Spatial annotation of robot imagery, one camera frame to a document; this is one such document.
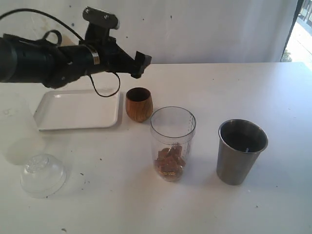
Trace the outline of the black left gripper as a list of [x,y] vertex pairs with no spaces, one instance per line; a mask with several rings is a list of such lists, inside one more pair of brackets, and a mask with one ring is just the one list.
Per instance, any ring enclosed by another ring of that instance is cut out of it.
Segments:
[[141,78],[145,69],[151,64],[152,57],[136,51],[135,59],[123,51],[109,30],[95,24],[89,24],[85,34],[85,44],[91,46],[98,54],[96,65],[88,68],[88,74],[100,72],[128,73],[133,78]]

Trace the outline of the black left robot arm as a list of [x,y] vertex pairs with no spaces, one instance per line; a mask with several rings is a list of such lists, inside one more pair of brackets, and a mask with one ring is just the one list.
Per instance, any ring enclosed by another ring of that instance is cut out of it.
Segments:
[[5,34],[0,39],[0,81],[41,83],[57,89],[101,72],[128,73],[140,78],[151,56],[136,52],[132,58],[109,36],[109,30],[90,23],[78,45],[57,46],[45,39],[28,40]]

